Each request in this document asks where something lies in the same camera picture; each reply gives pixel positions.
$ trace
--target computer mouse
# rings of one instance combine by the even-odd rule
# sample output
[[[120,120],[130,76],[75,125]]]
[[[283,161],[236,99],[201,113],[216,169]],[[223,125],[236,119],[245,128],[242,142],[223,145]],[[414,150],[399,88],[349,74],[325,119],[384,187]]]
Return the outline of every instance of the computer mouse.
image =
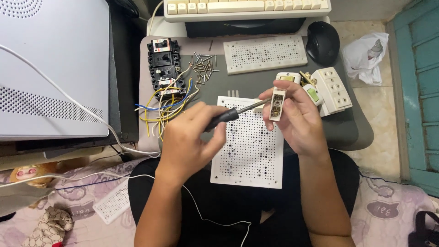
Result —
[[[333,26],[322,21],[309,25],[306,52],[314,62],[330,66],[336,60],[339,51],[340,38]]]

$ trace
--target black bag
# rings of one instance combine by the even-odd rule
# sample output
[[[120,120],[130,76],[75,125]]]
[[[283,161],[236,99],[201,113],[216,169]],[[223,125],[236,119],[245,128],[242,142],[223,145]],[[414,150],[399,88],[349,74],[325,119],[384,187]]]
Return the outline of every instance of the black bag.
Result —
[[[409,247],[439,247],[439,232],[425,228],[426,214],[439,224],[439,217],[433,212],[419,211],[416,214],[416,231],[409,234]]]

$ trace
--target screwdriver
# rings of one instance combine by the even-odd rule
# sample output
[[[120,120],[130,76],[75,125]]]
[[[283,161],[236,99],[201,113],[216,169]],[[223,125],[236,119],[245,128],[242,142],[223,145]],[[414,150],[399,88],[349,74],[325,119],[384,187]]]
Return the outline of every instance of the screwdriver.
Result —
[[[239,118],[239,114],[246,112],[248,110],[251,110],[255,107],[258,107],[260,105],[263,105],[265,103],[267,103],[268,101],[270,101],[271,98],[259,101],[258,103],[255,103],[253,105],[249,105],[247,107],[244,107],[242,109],[236,110],[236,108],[232,108],[226,112],[223,112],[222,114],[212,118],[212,120],[210,121],[210,123],[207,125],[206,129],[204,130],[204,132],[208,132],[211,129],[215,128],[219,123],[221,122],[229,122],[229,121],[233,121]]]

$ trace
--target white plastic bag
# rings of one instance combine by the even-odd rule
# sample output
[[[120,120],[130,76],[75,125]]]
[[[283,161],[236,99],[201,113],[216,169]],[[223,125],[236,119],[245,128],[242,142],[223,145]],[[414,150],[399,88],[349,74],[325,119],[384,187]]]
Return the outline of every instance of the white plastic bag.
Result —
[[[378,63],[384,57],[389,35],[371,33],[353,41],[343,49],[348,76],[358,78],[367,84],[381,86],[382,79]]]

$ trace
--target bag strap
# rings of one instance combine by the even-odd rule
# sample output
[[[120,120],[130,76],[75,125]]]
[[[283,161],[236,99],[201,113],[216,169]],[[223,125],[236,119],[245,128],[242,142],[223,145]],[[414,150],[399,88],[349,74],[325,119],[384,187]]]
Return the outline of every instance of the bag strap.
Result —
[[[439,217],[430,211],[419,211],[416,214],[416,232],[419,236],[425,238],[427,236],[427,229],[425,228],[425,215],[428,214],[431,218],[433,218],[436,223],[439,224]]]

